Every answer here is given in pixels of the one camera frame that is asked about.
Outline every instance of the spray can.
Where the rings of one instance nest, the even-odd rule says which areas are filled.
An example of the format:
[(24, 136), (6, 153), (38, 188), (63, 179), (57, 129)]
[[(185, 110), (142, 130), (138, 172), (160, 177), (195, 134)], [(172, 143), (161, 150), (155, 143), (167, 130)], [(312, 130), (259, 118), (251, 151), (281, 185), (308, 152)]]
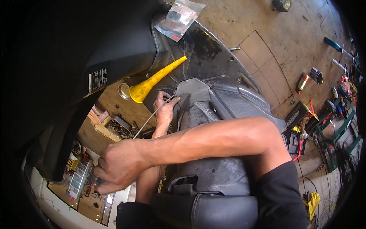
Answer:
[(300, 94), (304, 90), (305, 84), (308, 82), (309, 79), (310, 79), (310, 77), (308, 75), (306, 75), (305, 73), (302, 73), (302, 76), (301, 76), (298, 86), (297, 86), (298, 94)]
[(338, 98), (338, 92), (337, 92), (337, 89), (335, 87), (333, 87), (332, 92), (333, 92), (334, 98), (335, 99)]

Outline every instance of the warning label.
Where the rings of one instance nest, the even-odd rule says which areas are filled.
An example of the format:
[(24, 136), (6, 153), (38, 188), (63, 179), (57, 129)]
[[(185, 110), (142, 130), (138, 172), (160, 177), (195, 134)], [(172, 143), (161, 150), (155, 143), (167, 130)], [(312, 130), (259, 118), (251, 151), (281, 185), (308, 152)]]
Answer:
[(88, 95), (102, 89), (107, 83), (108, 68), (103, 68), (99, 71), (95, 71), (89, 74), (89, 92)]

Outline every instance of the yellow funnel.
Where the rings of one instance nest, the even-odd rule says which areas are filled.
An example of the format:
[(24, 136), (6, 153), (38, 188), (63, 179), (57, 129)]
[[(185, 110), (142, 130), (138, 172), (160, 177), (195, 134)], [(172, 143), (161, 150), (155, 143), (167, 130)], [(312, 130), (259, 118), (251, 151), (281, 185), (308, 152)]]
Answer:
[(158, 71), (156, 74), (145, 80), (144, 82), (139, 83), (138, 85), (132, 86), (129, 89), (131, 98), (136, 103), (142, 103), (142, 101), (146, 98), (150, 90), (155, 86), (164, 76), (168, 75), (173, 69), (175, 69), (178, 65), (183, 63), (186, 60), (186, 56), (174, 61), (169, 64), (165, 68)]

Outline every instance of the black sleeve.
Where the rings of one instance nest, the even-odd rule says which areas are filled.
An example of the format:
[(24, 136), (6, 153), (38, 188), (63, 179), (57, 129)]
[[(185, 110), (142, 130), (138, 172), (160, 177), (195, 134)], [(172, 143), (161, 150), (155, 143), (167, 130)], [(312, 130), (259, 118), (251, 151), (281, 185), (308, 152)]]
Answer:
[(307, 213), (299, 192), (293, 161), (265, 174), (256, 186), (257, 228), (307, 228)]

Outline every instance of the oil stain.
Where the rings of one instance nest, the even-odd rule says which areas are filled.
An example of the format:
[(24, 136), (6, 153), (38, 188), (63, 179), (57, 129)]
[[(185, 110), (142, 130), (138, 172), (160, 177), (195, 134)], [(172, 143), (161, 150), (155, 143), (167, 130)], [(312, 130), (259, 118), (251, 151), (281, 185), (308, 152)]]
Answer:
[(213, 60), (223, 50), (219, 44), (201, 29), (194, 30), (195, 46), (194, 53), (197, 58), (204, 60)]

